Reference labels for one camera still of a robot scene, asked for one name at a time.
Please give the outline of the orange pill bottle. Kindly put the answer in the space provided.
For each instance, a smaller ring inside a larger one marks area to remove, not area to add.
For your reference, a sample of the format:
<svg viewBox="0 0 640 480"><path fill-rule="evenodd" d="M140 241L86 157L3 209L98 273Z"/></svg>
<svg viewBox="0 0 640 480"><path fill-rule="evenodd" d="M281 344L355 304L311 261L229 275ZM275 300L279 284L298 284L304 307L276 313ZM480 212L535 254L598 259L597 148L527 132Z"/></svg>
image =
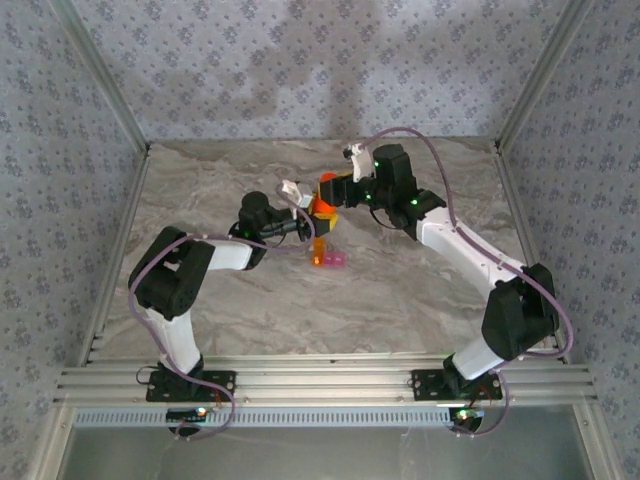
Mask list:
<svg viewBox="0 0 640 480"><path fill-rule="evenodd" d="M332 193L333 180L328 182L320 183L318 182L316 192L314 195L314 200L312 202L311 213L314 215L315 213L337 213L337 208L329 203L330 196Z"/></svg>

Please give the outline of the small left circuit board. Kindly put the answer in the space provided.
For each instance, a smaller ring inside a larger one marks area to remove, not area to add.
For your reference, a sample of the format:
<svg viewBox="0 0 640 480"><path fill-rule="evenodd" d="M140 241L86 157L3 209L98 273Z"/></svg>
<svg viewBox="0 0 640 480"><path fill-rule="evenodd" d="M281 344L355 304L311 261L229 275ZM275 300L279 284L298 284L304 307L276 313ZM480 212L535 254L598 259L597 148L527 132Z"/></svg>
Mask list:
<svg viewBox="0 0 640 480"><path fill-rule="evenodd" d="M165 420L171 422L201 423L207 419L208 409L204 407L196 408L174 408L166 412Z"/></svg>

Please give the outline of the small circuit board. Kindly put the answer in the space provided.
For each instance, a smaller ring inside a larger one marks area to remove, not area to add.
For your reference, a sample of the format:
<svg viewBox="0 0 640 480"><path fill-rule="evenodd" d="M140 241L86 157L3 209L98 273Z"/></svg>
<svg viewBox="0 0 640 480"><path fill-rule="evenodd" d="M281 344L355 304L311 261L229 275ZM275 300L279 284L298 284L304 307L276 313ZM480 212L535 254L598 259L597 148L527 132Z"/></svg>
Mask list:
<svg viewBox="0 0 640 480"><path fill-rule="evenodd" d="M207 419L208 409L204 407L196 408L174 408L166 412L165 420L171 422L201 423Z"/></svg>
<svg viewBox="0 0 640 480"><path fill-rule="evenodd" d="M450 407L449 416L454 425L462 426L473 422L481 422L485 416L485 411L475 407Z"/></svg>

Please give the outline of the small right circuit board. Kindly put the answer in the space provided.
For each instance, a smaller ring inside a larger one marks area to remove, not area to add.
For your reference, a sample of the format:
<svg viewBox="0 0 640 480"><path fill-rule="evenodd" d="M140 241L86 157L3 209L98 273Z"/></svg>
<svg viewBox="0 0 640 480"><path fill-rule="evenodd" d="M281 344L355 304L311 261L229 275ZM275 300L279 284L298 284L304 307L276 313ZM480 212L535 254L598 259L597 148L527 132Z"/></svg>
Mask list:
<svg viewBox="0 0 640 480"><path fill-rule="evenodd" d="M475 407L450 407L449 416L454 425L462 426L473 422L481 422L485 416L485 411Z"/></svg>

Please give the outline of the aluminium side rail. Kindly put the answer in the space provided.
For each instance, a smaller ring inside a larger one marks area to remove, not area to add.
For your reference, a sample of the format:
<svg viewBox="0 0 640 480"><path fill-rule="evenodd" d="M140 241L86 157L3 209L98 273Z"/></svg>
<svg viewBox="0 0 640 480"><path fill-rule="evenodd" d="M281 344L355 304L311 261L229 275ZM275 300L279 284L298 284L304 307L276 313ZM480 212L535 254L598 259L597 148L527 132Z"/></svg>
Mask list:
<svg viewBox="0 0 640 480"><path fill-rule="evenodd" d="M135 218L138 201L144 186L150 147L147 146L140 154L139 163L133 178L131 190L124 205L123 215L119 222L117 234L110 250L106 273L103 277L94 308L91 312L89 324L83 338L79 355L75 362L76 367L85 367L89 363L94 340L104 330L105 321L117 286L123 258L131 226Z"/></svg>
<svg viewBox="0 0 640 480"><path fill-rule="evenodd" d="M518 191L511 166L506 155L500 150L499 145L495 146L495 151L497 155L496 167L515 222L524 257L528 264L541 263L541 256L529 226L525 214L524 202ZM558 315L559 328L552 336L543 341L543 347L535 347L531 356L537 356L540 359L554 359L567 364L571 362L570 351L574 342L573 327L571 322L567 322L568 315L565 311L559 313L556 308L553 307L552 312Z"/></svg>

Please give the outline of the aluminium rail beam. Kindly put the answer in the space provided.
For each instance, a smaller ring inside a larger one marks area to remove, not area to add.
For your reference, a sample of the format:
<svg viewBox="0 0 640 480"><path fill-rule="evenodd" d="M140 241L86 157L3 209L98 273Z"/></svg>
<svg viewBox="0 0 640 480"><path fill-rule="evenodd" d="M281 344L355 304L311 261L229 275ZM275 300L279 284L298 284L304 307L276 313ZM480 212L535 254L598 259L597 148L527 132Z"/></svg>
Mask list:
<svg viewBox="0 0 640 480"><path fill-rule="evenodd" d="M399 406L413 400L410 374L434 369L442 357L424 353L213 356L211 370L236 372L242 406ZM144 402L144 359L93 358L64 369L53 394L72 406L133 406ZM588 368L528 358L503 368L514 406L594 403Z"/></svg>

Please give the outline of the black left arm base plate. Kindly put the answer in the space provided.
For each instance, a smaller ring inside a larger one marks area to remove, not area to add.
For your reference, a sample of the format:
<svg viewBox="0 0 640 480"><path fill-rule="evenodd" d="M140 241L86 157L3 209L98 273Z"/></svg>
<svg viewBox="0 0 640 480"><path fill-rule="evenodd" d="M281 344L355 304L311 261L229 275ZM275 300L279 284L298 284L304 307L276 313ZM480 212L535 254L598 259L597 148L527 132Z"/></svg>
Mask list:
<svg viewBox="0 0 640 480"><path fill-rule="evenodd" d="M199 370L189 373L189 376L203 382L219 385L231 393L235 392L236 373L234 371ZM187 381L165 368L155 369L150 374L145 399L150 403L229 402L227 394Z"/></svg>

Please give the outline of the aluminium corner post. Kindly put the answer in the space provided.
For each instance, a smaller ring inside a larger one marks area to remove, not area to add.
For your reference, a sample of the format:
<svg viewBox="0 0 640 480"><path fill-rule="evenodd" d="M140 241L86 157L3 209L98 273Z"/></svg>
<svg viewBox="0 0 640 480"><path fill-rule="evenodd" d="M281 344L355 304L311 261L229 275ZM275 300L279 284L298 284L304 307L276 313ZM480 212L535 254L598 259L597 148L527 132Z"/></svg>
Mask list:
<svg viewBox="0 0 640 480"><path fill-rule="evenodd" d="M567 0L522 91L495 139L499 154L506 155L513 147L518 134L525 126L594 3L595 0Z"/></svg>
<svg viewBox="0 0 640 480"><path fill-rule="evenodd" d="M72 0L47 0L127 139L145 157L149 144Z"/></svg>

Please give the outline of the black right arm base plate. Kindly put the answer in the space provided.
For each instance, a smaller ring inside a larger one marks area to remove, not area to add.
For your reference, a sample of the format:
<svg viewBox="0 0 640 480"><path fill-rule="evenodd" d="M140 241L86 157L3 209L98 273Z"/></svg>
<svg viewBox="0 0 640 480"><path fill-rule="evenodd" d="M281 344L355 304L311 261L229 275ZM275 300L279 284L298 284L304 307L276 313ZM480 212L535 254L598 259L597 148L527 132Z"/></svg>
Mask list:
<svg viewBox="0 0 640 480"><path fill-rule="evenodd" d="M408 385L416 401L501 400L503 391L496 374L485 373L474 380L465 380L443 369L412 370Z"/></svg>

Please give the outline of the aluminium frame leg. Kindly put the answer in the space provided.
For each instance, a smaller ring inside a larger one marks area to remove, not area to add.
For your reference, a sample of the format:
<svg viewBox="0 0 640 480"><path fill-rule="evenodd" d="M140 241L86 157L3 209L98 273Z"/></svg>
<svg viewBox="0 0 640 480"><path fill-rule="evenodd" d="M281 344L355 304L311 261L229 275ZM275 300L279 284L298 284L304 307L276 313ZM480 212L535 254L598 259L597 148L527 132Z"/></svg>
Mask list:
<svg viewBox="0 0 640 480"><path fill-rule="evenodd" d="M47 415L29 461L26 480L56 480L76 418L76 408L58 405Z"/></svg>
<svg viewBox="0 0 640 480"><path fill-rule="evenodd" d="M573 411L594 479L627 480L600 406L579 403Z"/></svg>

